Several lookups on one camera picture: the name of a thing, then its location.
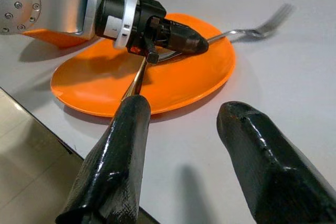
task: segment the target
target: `metal fork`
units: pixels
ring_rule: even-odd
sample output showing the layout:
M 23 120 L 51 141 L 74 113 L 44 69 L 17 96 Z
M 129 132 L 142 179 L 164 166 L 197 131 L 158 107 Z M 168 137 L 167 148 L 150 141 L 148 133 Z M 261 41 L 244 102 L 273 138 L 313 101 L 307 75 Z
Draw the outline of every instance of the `metal fork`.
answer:
M 235 29 L 231 31 L 226 31 L 225 33 L 219 34 L 208 39 L 208 43 L 214 43 L 228 35 L 233 34 L 244 34 L 249 37 L 265 39 L 271 36 L 276 29 L 285 21 L 285 19 L 289 16 L 289 14 L 293 11 L 293 6 L 290 4 L 283 4 L 274 14 L 271 16 L 265 23 L 254 28 L 254 29 Z M 160 54 L 159 62 L 164 60 L 169 60 L 174 58 L 175 56 L 180 55 L 180 52 L 168 52 L 164 54 Z M 126 97 L 134 94 L 139 94 L 141 90 L 142 80 L 144 77 L 145 69 L 147 66 L 146 58 L 143 59 L 139 71 L 136 73 L 134 80 L 131 85 L 127 89 L 126 93 L 122 97 L 122 100 Z

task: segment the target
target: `orange plate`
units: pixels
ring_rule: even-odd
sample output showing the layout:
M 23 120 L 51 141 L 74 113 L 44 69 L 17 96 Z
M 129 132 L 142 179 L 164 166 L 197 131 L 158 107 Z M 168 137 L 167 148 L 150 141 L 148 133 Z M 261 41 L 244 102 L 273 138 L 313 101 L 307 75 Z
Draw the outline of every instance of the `orange plate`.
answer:
M 167 18 L 189 25 L 205 38 L 220 33 L 212 25 L 184 14 L 169 14 Z M 75 110 L 112 117 L 142 59 L 126 50 L 115 50 L 112 41 L 102 40 L 59 66 L 51 90 Z M 141 94 L 148 99 L 152 114 L 181 108 L 222 86 L 234 67 L 234 49 L 225 38 L 204 54 L 148 66 Z

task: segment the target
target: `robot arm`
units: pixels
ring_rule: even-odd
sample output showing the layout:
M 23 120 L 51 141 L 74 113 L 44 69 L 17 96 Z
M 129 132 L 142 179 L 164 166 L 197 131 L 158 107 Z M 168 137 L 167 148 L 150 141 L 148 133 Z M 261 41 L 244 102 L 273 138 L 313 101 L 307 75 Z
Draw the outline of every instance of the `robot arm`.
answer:
M 94 35 L 114 40 L 134 54 L 157 63 L 154 46 L 187 54 L 208 49 L 196 31 L 165 19 L 166 11 L 154 0 L 0 0 L 0 34 L 47 29 L 83 39 Z

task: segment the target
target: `white table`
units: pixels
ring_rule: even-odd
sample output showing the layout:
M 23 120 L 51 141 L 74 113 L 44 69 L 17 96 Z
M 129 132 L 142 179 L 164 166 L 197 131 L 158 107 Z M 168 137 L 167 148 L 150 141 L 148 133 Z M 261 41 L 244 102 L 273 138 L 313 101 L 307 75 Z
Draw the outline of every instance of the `white table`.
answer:
M 223 88 L 152 120 L 140 205 L 163 224 L 254 223 L 216 131 L 230 100 L 268 114 L 336 188 L 336 2 L 159 1 L 223 31 L 259 25 L 284 2 L 296 11 L 274 37 L 234 44 L 237 66 Z M 49 90 L 54 69 L 78 51 L 24 36 L 2 36 L 0 48 L 0 86 L 85 157 L 109 120 L 69 109 Z

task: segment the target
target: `tile floor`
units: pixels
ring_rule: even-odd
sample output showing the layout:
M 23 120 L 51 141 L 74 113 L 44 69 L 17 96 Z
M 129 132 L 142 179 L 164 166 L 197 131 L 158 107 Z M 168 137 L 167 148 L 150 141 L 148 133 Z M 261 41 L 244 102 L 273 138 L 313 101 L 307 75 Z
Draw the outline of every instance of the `tile floor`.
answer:
M 0 88 L 0 224 L 55 223 L 81 163 Z

